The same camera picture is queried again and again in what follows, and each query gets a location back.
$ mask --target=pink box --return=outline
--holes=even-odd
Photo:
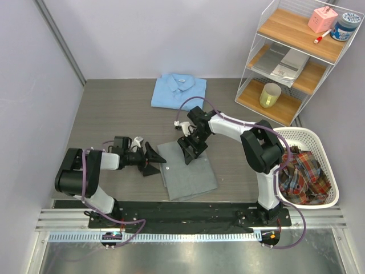
[[[320,7],[315,9],[312,17],[309,19],[308,26],[315,32],[321,33],[329,30],[332,23],[336,20],[338,14],[330,7]]]

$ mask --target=white plastic basket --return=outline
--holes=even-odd
[[[326,199],[326,202],[324,204],[295,204],[295,206],[303,209],[321,209],[334,206],[337,203],[339,197],[338,187],[336,184],[336,180],[333,176],[329,160],[325,153],[325,149],[323,148],[321,140],[319,140],[318,136],[314,132],[302,127],[278,127],[275,128],[274,131],[283,136],[284,139],[288,142],[289,146],[298,146],[301,150],[311,151],[319,164],[321,164],[321,168],[323,172],[327,175],[332,186],[330,193],[328,194],[328,198]],[[288,203],[291,203],[281,195],[279,189],[278,193],[281,199]]]

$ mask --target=folded garment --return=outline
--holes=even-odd
[[[205,97],[206,80],[191,75],[167,74],[158,78],[153,91],[151,107],[179,109],[181,104],[193,96]],[[203,108],[203,100],[192,99],[183,106],[183,110]]]
[[[187,166],[183,151],[176,141],[160,144],[157,149],[167,161],[160,164],[160,170],[171,201],[192,199],[218,187],[205,152]]]
[[[291,147],[290,163],[279,172],[279,189],[294,204],[323,204],[329,196],[331,183],[312,152]],[[287,151],[282,157],[287,159]]]

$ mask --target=dark cloth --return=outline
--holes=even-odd
[[[322,171],[312,152],[291,147],[290,163],[279,172],[279,189],[294,204],[323,204],[331,189],[331,183]],[[282,157],[287,159],[287,151]]]

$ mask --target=shelving unit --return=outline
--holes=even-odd
[[[361,27],[360,24],[347,42],[336,41],[328,35],[319,44],[314,44],[314,39],[322,33],[313,32],[307,25],[308,20],[315,9],[324,6],[331,6],[339,16],[353,12],[364,18],[364,14],[358,11],[317,0],[273,0],[263,11],[237,91],[237,103],[284,126],[291,125],[348,50]],[[273,42],[310,56],[291,88],[250,70]],[[282,94],[271,108],[263,108],[259,104],[265,83],[276,83],[282,89]]]

